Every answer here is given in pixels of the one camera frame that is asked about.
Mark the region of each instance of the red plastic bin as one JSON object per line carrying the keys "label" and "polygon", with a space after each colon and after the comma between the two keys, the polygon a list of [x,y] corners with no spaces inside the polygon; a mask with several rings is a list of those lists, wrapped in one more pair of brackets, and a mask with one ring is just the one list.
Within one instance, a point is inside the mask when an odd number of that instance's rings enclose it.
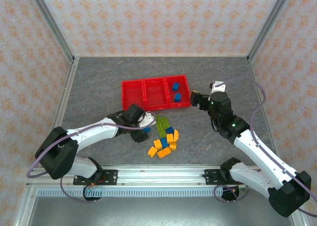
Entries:
{"label": "red plastic bin", "polygon": [[[179,83],[177,92],[172,90],[174,82]],[[132,104],[137,104],[146,111],[190,106],[190,90],[185,75],[123,81],[121,91],[125,111]],[[180,102],[174,101],[176,93],[181,94]]]}

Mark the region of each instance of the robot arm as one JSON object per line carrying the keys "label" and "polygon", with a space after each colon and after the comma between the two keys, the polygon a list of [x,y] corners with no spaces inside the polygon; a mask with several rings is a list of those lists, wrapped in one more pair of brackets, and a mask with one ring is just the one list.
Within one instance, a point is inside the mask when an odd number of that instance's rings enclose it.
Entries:
{"label": "robot arm", "polygon": [[76,156],[76,154],[93,143],[125,133],[130,133],[135,142],[142,142],[148,139],[148,135],[143,130],[123,129],[116,125],[142,128],[151,123],[155,124],[155,120],[150,112],[145,112],[137,105],[132,105],[125,112],[120,111],[110,114],[103,120],[82,128],[64,130],[61,127],[57,127],[51,131],[38,149],[35,158],[56,140],[66,135],[78,133],[61,142],[59,146],[53,147],[40,160],[40,163],[52,179],[59,179],[66,174],[73,174],[90,179],[94,183],[101,177],[101,166],[92,158],[84,159]]}
{"label": "robot arm", "polygon": [[[242,182],[266,197],[272,207],[282,216],[288,217],[309,200],[310,195],[289,175],[287,175],[267,154],[254,142],[250,126],[240,117],[233,114],[231,100],[222,82],[211,84],[211,94],[191,93],[191,105],[199,105],[200,110],[208,112],[212,126],[228,141],[246,153],[262,170],[257,172],[248,168],[238,159],[232,158],[220,166],[222,177],[229,181]],[[265,151],[277,160],[284,168],[302,182],[308,189],[311,177],[305,172],[298,173],[283,162],[256,136]]]}

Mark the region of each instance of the toy building block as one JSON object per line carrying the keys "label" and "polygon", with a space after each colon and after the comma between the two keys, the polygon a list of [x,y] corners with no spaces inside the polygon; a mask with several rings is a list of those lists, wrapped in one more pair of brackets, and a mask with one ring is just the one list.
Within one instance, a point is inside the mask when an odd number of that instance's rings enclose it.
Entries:
{"label": "toy building block", "polygon": [[173,134],[172,134],[172,133],[168,133],[168,134],[166,135],[166,139],[167,139],[167,143],[172,143],[172,142],[174,142]]}
{"label": "toy building block", "polygon": [[145,133],[148,133],[148,132],[150,132],[150,131],[151,131],[151,128],[150,128],[150,127],[146,127],[146,128],[143,129],[143,132],[145,132]]}
{"label": "toy building block", "polygon": [[175,97],[174,97],[174,101],[175,101],[175,102],[180,102],[181,97],[182,97],[181,94],[176,93],[176,94],[175,94]]}
{"label": "toy building block", "polygon": [[168,119],[166,117],[161,118],[161,121],[162,121],[164,129],[167,129],[170,127]]}
{"label": "toy building block", "polygon": [[170,154],[172,151],[170,150],[170,148],[169,147],[167,147],[167,148],[164,148],[163,150],[160,150],[159,152],[158,152],[158,157],[159,158],[163,158],[163,157],[166,157],[168,154]]}
{"label": "toy building block", "polygon": [[148,155],[152,158],[155,156],[155,153],[157,153],[158,150],[155,147],[151,147],[148,151]]}
{"label": "toy building block", "polygon": [[159,139],[154,140],[154,146],[155,146],[155,148],[158,149],[158,150],[162,149],[162,144],[161,144],[161,142],[160,142]]}
{"label": "toy building block", "polygon": [[174,130],[174,142],[176,142],[179,139],[179,133],[177,130]]}
{"label": "toy building block", "polygon": [[167,133],[174,133],[174,129],[172,127],[169,127],[165,130]]}
{"label": "toy building block", "polygon": [[159,137],[160,138],[165,138],[166,137],[166,132],[165,132],[165,129],[163,127],[163,125],[160,125],[160,126],[157,126],[157,129],[158,129],[158,134],[159,134]]}
{"label": "toy building block", "polygon": [[167,143],[167,139],[166,138],[161,138],[160,139],[160,143],[162,144],[162,148],[167,148],[168,147],[168,143]]}
{"label": "toy building block", "polygon": [[170,148],[171,150],[175,151],[175,150],[176,150],[176,143],[171,143],[171,144],[169,145],[169,148]]}
{"label": "toy building block", "polygon": [[173,91],[178,91],[178,88],[179,88],[179,83],[174,82],[173,87],[172,87],[172,90],[173,90]]}
{"label": "toy building block", "polygon": [[156,123],[158,123],[158,124],[160,124],[161,123],[161,117],[159,116],[159,115],[157,115],[157,117],[156,117]]}

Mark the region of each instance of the yellow block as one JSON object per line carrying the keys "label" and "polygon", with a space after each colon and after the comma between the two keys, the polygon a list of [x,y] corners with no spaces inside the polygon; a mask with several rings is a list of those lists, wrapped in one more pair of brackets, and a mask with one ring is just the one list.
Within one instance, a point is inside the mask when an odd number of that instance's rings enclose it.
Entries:
{"label": "yellow block", "polygon": [[171,150],[175,151],[175,150],[176,150],[176,143],[171,143],[171,144],[169,145],[169,148],[170,148]]}
{"label": "yellow block", "polygon": [[176,142],[179,139],[179,134],[178,131],[175,129],[174,130],[174,142]]}
{"label": "yellow block", "polygon": [[154,146],[156,149],[160,150],[162,149],[162,143],[160,142],[160,140],[154,140]]}
{"label": "yellow block", "polygon": [[167,143],[171,143],[174,141],[174,137],[173,137],[173,134],[172,133],[168,133],[166,135],[166,139],[167,139]]}
{"label": "yellow block", "polygon": [[170,148],[169,147],[167,147],[167,148],[164,148],[163,150],[160,150],[159,152],[158,152],[158,157],[159,158],[163,158],[163,157],[166,157],[168,154],[170,154],[172,151],[170,150]]}
{"label": "yellow block", "polygon": [[155,153],[157,153],[158,150],[155,147],[151,147],[148,151],[148,155],[152,158],[155,156]]}

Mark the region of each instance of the wall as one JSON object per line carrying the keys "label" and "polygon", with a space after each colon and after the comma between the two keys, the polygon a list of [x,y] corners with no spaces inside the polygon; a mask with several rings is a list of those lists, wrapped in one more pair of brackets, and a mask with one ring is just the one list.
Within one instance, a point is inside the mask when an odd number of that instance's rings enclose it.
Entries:
{"label": "wall", "polygon": [[0,225],[13,225],[69,62],[32,0],[0,0]]}
{"label": "wall", "polygon": [[76,56],[246,56],[277,0],[45,0]]}
{"label": "wall", "polygon": [[[282,158],[306,170],[317,193],[317,0],[289,0],[255,62]],[[315,202],[310,212],[317,213]]]}

